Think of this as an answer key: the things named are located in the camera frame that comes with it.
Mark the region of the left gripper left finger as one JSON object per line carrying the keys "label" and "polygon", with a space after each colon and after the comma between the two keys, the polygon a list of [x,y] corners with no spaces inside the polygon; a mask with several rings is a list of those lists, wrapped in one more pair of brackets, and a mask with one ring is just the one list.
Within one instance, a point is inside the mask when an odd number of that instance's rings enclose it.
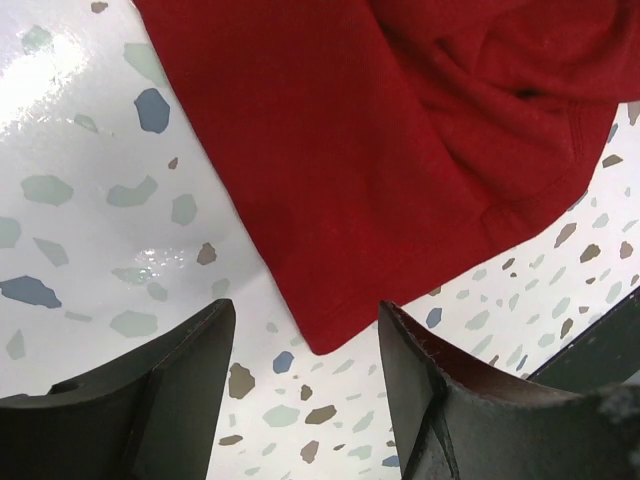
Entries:
{"label": "left gripper left finger", "polygon": [[206,478],[235,324],[216,300],[45,395],[2,399],[2,478]]}

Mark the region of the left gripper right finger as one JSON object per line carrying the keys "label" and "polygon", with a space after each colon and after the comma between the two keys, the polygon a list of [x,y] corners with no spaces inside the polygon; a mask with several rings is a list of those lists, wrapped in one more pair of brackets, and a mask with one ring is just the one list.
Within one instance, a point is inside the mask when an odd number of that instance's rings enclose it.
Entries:
{"label": "left gripper right finger", "polygon": [[512,376],[392,302],[378,337],[402,478],[638,478],[638,386],[582,394]]}

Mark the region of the red t shirt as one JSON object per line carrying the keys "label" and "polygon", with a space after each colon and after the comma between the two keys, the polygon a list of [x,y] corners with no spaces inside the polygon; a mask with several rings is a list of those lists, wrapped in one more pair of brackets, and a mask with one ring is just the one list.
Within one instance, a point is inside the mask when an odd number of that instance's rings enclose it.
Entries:
{"label": "red t shirt", "polygon": [[538,235],[639,96],[635,1],[140,1],[302,336]]}

